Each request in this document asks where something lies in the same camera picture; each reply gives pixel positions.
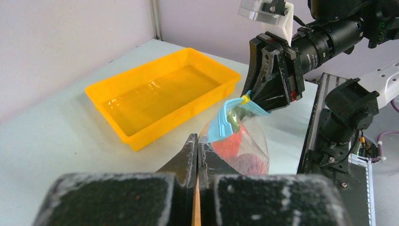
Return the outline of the red carrot with leaves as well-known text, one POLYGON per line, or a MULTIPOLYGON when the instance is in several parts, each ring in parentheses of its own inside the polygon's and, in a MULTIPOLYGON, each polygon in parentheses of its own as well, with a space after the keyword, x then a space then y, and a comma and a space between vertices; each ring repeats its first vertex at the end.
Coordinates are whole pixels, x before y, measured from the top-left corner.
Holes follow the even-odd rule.
POLYGON ((247 134, 247 129, 241 121, 243 110, 240 107, 235 107, 227 114, 227 121, 232 125, 233 134, 226 139, 212 143, 214 151, 223 159, 238 156, 243 136, 247 134))

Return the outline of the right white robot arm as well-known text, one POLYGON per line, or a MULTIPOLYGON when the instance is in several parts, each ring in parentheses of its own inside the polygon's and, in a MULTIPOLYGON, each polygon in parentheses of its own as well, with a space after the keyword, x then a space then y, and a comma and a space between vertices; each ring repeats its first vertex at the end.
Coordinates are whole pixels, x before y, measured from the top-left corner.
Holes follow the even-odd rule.
MULTIPOLYGON (((263 24, 250 43, 243 94, 265 111, 289 106, 303 96, 304 75, 368 39, 369 48, 399 37, 396 0, 310 0, 313 17, 305 24, 285 0, 244 0, 239 14, 263 24)), ((358 137, 399 94, 398 65, 349 79, 330 91, 321 111, 315 147, 303 155, 301 173, 346 173, 350 152, 341 150, 358 137)))

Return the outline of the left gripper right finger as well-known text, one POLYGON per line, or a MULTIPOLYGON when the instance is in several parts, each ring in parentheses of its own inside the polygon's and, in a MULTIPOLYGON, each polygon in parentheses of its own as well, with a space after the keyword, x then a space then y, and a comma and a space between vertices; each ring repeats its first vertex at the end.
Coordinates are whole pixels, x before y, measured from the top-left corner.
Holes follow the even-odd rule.
POLYGON ((321 175, 241 175, 199 144, 198 178, 204 226, 352 225, 338 190, 321 175))

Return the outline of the clear zip top bag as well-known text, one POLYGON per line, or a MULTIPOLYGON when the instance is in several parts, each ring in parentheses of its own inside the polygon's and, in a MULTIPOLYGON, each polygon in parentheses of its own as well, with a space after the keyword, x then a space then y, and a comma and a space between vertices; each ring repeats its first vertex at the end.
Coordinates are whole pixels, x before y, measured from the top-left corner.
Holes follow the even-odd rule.
POLYGON ((251 100, 251 93, 225 101, 201 131, 199 143, 240 174, 265 175, 270 158, 260 120, 269 112, 251 100))

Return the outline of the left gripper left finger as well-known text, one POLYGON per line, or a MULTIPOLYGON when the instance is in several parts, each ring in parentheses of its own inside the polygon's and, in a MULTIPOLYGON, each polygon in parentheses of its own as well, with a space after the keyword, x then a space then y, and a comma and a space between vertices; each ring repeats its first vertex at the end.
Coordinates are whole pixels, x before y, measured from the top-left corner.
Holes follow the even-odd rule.
POLYGON ((69 173, 50 187, 35 226, 189 226, 198 136, 154 173, 69 173))

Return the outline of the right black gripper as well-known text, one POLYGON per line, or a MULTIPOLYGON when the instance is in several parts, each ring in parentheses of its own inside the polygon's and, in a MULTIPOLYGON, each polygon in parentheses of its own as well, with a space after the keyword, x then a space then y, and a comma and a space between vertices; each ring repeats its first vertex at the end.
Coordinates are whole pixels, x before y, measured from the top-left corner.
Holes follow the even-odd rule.
POLYGON ((250 61, 242 95, 266 111, 299 100, 305 90, 303 76, 338 54, 350 54, 363 38, 359 17, 337 21, 316 20, 300 27, 291 46, 269 32, 250 40, 250 61))

